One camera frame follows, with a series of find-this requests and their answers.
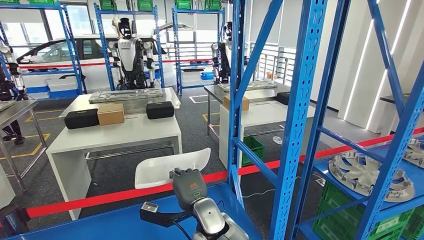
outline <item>led light strip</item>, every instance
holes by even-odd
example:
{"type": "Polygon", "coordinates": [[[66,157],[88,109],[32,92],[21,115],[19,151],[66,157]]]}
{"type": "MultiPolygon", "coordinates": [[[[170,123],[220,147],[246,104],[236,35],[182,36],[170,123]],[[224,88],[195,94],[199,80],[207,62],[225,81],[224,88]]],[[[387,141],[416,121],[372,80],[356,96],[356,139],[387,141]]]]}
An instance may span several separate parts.
{"type": "MultiPolygon", "coordinates": [[[[400,19],[399,27],[397,28],[396,36],[394,38],[393,47],[390,50],[391,55],[393,55],[393,53],[395,52],[396,45],[398,44],[399,37],[401,35],[402,28],[405,23],[405,19],[407,18],[410,5],[411,5],[411,0],[407,0],[405,9],[403,10],[402,18],[400,19]]],[[[370,127],[371,120],[373,119],[374,111],[376,110],[376,106],[377,106],[377,101],[380,98],[380,93],[382,91],[386,76],[387,76],[387,69],[384,70],[383,77],[381,78],[381,81],[380,81],[380,86],[378,87],[377,94],[375,95],[374,104],[372,105],[371,113],[369,114],[368,122],[366,123],[366,128],[365,128],[366,130],[368,130],[368,128],[370,127]]]]}
{"type": "Polygon", "coordinates": [[[358,68],[356,70],[355,79],[353,80],[352,91],[350,92],[349,101],[347,101],[346,112],[344,113],[343,120],[346,120],[346,118],[348,117],[349,108],[351,107],[352,97],[354,95],[354,91],[355,91],[355,87],[357,85],[359,73],[361,71],[361,67],[362,67],[362,62],[364,60],[365,51],[367,49],[368,41],[370,40],[371,30],[373,29],[373,23],[374,23],[374,19],[371,19],[371,22],[369,23],[369,27],[368,27],[368,32],[366,34],[365,43],[363,44],[362,53],[360,55],[359,64],[358,64],[358,68]]]}

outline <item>black speaker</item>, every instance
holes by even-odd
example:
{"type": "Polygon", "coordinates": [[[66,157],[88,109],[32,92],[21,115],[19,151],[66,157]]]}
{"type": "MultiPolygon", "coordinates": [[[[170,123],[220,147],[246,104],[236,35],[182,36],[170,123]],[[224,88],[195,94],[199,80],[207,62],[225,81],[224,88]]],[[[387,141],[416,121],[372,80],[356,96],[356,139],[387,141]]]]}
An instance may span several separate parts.
{"type": "Polygon", "coordinates": [[[148,119],[163,119],[174,116],[174,106],[170,101],[149,103],[146,106],[148,119]]]}
{"type": "Polygon", "coordinates": [[[65,117],[65,125],[68,129],[80,129],[99,125],[97,108],[81,111],[70,111],[65,117]]]}
{"type": "Polygon", "coordinates": [[[284,105],[289,105],[289,91],[277,93],[276,100],[284,105]]]}

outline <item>white storage box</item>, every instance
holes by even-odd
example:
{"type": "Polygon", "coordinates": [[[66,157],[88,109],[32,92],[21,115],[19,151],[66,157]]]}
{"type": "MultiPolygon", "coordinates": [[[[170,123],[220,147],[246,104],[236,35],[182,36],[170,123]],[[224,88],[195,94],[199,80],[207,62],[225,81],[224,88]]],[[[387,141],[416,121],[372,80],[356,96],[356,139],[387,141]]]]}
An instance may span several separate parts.
{"type": "Polygon", "coordinates": [[[37,93],[27,93],[29,99],[48,99],[50,98],[50,91],[46,92],[37,92],[37,93]]]}
{"type": "Polygon", "coordinates": [[[43,75],[24,76],[23,83],[26,88],[46,87],[50,79],[50,77],[45,77],[43,75]]]}
{"type": "Polygon", "coordinates": [[[74,83],[67,83],[62,85],[49,85],[51,92],[59,92],[59,91],[67,91],[67,90],[75,90],[78,88],[78,85],[76,82],[74,83]]]}

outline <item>red stanchion rope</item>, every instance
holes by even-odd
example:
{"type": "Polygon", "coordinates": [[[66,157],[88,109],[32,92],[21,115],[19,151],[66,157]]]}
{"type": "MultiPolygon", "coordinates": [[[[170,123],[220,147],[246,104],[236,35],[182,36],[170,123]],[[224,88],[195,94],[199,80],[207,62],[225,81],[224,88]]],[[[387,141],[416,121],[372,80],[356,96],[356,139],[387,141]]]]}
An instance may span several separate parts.
{"type": "MultiPolygon", "coordinates": [[[[413,132],[414,135],[420,134],[420,133],[424,133],[424,127],[417,128],[413,132]]],[[[358,144],[363,147],[368,147],[368,146],[390,141],[393,139],[393,136],[394,135],[377,137],[377,138],[361,141],[358,144]]],[[[326,156],[343,153],[351,149],[352,149],[351,147],[346,145],[331,148],[331,149],[326,149],[326,150],[316,152],[315,158],[317,159],[323,158],[326,156]]],[[[305,155],[301,155],[299,158],[299,162],[303,162],[304,160],[305,160],[305,155]]],[[[265,164],[270,169],[275,169],[280,166],[280,160],[266,162],[265,164]]],[[[251,165],[251,166],[245,166],[240,168],[238,170],[238,175],[243,176],[243,175],[253,174],[257,172],[259,172],[259,169],[255,165],[251,165]]],[[[203,179],[206,183],[222,181],[222,180],[225,180],[226,178],[227,178],[227,171],[215,172],[215,173],[206,174],[203,176],[203,179]]],[[[149,187],[144,189],[131,189],[126,191],[108,193],[108,194],[99,195],[99,196],[87,197],[87,198],[78,199],[78,200],[59,202],[59,203],[48,204],[43,206],[29,207],[26,209],[26,211],[31,218],[36,218],[40,216],[66,212],[73,209],[87,208],[87,207],[108,204],[108,203],[113,203],[113,202],[127,200],[127,199],[143,197],[143,196],[147,196],[151,194],[163,193],[163,192],[171,191],[172,189],[173,189],[172,184],[168,183],[161,186],[149,187]]]]}

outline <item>car window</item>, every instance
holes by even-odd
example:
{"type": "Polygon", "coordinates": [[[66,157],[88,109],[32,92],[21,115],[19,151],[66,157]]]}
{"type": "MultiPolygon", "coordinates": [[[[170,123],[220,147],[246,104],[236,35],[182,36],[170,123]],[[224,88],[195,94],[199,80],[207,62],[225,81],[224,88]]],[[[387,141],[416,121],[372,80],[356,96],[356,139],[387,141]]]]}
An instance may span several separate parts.
{"type": "Polygon", "coordinates": [[[83,59],[101,59],[103,58],[102,47],[95,39],[82,41],[83,59]]]}
{"type": "Polygon", "coordinates": [[[60,41],[46,46],[36,52],[46,63],[70,61],[68,45],[65,41],[60,41]]]}

